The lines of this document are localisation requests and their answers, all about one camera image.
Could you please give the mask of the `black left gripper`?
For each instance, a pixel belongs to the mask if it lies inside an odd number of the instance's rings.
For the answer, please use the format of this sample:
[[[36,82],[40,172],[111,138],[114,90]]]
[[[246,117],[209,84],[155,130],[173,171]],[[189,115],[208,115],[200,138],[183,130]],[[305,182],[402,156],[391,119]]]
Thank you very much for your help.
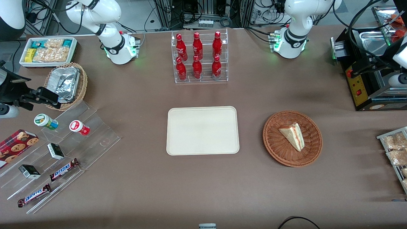
[[[383,55],[370,60],[358,60],[352,64],[352,77],[370,73],[379,68],[407,68],[407,35],[390,45]]]

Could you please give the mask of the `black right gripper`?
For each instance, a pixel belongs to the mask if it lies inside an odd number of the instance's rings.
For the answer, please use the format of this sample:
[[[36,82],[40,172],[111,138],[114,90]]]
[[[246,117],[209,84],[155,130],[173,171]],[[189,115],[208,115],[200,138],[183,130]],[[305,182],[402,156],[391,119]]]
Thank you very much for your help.
[[[0,100],[1,104],[21,107],[32,111],[32,103],[43,103],[55,109],[60,109],[61,103],[57,93],[48,90],[45,87],[37,88],[37,97],[35,90],[29,88],[26,82],[30,78],[22,77],[4,67],[5,61],[1,61],[1,86]]]

